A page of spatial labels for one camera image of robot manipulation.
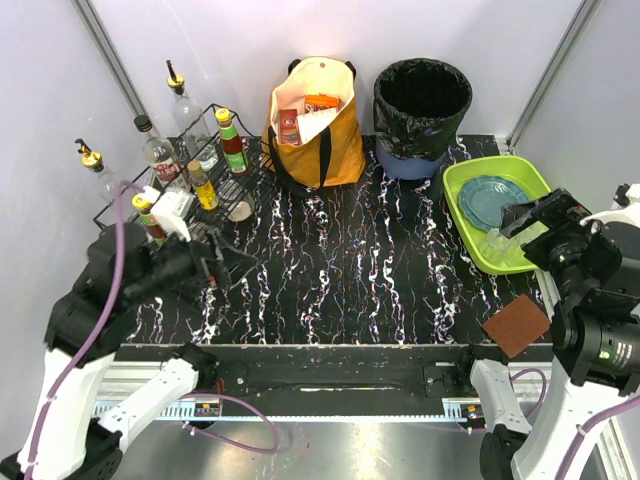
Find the clear glass bowl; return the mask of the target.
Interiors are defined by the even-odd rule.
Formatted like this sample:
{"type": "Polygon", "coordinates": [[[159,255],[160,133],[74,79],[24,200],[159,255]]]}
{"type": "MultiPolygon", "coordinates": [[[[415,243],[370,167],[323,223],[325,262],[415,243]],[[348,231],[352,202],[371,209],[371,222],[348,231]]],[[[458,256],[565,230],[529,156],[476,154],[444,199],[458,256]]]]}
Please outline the clear glass bowl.
{"type": "Polygon", "coordinates": [[[471,192],[468,205],[484,223],[497,227],[502,221],[502,207],[514,199],[513,192],[499,182],[483,183],[471,192]]]}

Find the glass jar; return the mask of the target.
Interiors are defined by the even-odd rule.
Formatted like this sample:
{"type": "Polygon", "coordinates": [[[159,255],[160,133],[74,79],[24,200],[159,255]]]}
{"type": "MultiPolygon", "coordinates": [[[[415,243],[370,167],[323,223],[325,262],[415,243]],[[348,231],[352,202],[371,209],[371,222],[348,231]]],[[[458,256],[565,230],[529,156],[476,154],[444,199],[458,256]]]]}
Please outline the glass jar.
{"type": "Polygon", "coordinates": [[[229,221],[240,223],[254,213],[253,196],[239,182],[233,179],[227,180],[220,185],[217,193],[219,207],[224,210],[229,221]]]}

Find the clear glass tumbler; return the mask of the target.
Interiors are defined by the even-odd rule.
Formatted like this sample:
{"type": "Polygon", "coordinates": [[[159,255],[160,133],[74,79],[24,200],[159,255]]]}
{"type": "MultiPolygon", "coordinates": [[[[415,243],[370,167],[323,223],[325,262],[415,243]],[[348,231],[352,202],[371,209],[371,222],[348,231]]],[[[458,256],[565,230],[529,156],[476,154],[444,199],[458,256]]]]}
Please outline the clear glass tumbler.
{"type": "Polygon", "coordinates": [[[506,252],[512,248],[514,239],[504,236],[498,228],[492,228],[486,233],[484,242],[487,249],[506,252]]]}

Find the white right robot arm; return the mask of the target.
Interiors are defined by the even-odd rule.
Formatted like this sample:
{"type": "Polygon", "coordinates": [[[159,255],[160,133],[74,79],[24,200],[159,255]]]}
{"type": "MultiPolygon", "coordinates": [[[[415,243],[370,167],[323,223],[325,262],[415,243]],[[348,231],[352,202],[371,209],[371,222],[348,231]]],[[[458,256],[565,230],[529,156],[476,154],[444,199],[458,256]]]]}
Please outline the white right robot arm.
{"type": "Polygon", "coordinates": [[[486,424],[485,479],[577,479],[604,421],[639,404],[638,185],[620,185],[614,201],[615,208],[592,213],[556,189],[502,209],[506,238],[546,226],[521,249],[551,274],[559,298],[551,379],[534,423],[522,413],[506,364],[477,359],[471,366],[486,424]]]}

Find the clear bottle black cap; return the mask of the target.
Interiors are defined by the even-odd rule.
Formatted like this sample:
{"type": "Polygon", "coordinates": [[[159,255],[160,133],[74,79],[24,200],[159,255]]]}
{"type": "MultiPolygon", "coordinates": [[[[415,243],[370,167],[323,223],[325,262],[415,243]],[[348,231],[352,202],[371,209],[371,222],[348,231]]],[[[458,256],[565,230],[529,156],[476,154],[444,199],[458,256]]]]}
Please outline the clear bottle black cap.
{"type": "Polygon", "coordinates": [[[137,115],[133,122],[144,136],[145,158],[161,186],[188,192],[191,185],[171,142],[160,135],[147,115],[137,115]]]}

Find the red sauce bottle yellow cap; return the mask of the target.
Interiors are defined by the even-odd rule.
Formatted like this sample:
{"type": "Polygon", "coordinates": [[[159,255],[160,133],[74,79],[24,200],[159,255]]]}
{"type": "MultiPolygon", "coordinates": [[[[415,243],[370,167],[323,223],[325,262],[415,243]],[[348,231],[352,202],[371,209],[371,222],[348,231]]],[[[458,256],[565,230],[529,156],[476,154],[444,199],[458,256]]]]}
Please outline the red sauce bottle yellow cap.
{"type": "Polygon", "coordinates": [[[147,234],[158,247],[161,247],[164,244],[167,235],[151,212],[152,202],[142,193],[138,193],[133,196],[131,203],[141,218],[147,234]]]}

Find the clear oil bottle gold spout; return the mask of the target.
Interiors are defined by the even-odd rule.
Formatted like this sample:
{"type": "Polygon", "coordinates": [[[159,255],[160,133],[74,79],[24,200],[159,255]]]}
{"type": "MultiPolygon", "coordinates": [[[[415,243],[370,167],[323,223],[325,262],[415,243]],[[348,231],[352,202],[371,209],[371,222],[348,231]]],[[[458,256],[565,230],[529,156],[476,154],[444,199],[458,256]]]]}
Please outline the clear oil bottle gold spout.
{"type": "Polygon", "coordinates": [[[91,149],[83,139],[78,138],[74,143],[78,146],[83,167],[98,181],[98,192],[107,208],[115,211],[116,196],[120,195],[120,199],[123,200],[126,192],[123,179],[105,164],[102,154],[91,149]]]}

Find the small yellow seasoning bottle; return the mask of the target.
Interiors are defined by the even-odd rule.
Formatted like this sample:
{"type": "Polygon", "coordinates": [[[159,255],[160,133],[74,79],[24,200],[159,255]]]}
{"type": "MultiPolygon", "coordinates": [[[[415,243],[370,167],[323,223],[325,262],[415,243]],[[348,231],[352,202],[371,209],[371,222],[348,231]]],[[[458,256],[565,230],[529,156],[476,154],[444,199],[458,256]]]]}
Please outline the small yellow seasoning bottle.
{"type": "Polygon", "coordinates": [[[187,164],[187,170],[200,206],[205,211],[215,210],[219,205],[218,196],[201,163],[192,160],[187,164]]]}

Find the teal ceramic plate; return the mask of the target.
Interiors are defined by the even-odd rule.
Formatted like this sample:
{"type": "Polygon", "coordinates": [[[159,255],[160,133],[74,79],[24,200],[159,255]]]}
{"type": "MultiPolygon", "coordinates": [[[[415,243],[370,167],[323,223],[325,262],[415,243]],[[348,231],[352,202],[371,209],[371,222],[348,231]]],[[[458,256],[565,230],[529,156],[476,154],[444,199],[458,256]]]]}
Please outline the teal ceramic plate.
{"type": "Polygon", "coordinates": [[[469,181],[467,181],[461,188],[459,194],[458,194],[458,206],[461,209],[461,212],[464,214],[464,217],[476,228],[488,232],[490,229],[492,228],[499,228],[499,226],[497,227],[492,227],[489,224],[486,224],[484,222],[482,222],[470,209],[469,205],[468,205],[468,199],[469,196],[471,194],[471,192],[474,190],[475,187],[480,186],[483,183],[488,183],[488,182],[499,182],[502,183],[504,185],[506,185],[508,188],[511,189],[511,191],[513,192],[513,196],[514,199],[512,200],[511,203],[509,204],[520,204],[520,203],[526,203],[530,201],[529,196],[527,195],[527,193],[521,188],[519,187],[516,183],[514,183],[511,180],[508,180],[506,178],[503,178],[501,176],[480,176],[480,177],[476,177],[473,178],[469,181]]]}

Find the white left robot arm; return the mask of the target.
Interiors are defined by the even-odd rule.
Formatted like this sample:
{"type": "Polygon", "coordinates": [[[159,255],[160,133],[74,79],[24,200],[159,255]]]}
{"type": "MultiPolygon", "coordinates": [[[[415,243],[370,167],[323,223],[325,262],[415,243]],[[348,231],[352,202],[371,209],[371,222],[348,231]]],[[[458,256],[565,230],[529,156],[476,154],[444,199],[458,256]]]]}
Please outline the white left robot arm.
{"type": "Polygon", "coordinates": [[[213,228],[156,248],[138,224],[104,228],[87,265],[53,306],[38,409],[22,449],[1,462],[7,479],[109,479],[133,440],[180,397],[216,387],[217,358],[178,347],[160,371],[110,412],[95,415],[100,386],[136,328],[142,303],[183,285],[235,287],[257,264],[213,228]]]}

